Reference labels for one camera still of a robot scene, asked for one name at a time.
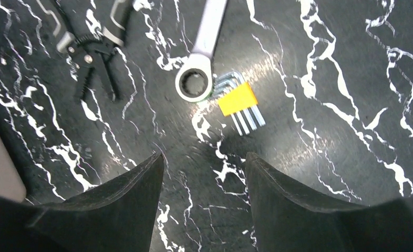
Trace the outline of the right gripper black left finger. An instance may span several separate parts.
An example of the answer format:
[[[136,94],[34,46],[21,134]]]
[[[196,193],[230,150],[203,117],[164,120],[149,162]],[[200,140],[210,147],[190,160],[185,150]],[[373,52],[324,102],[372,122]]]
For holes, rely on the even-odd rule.
[[[149,251],[164,160],[132,170],[61,203],[0,197],[0,251]]]

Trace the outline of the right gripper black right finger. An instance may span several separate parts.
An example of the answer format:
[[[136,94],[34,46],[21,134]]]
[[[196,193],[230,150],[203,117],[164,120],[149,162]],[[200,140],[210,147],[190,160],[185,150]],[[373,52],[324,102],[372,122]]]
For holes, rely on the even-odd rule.
[[[373,206],[323,194],[246,155],[258,251],[413,251],[413,197]]]

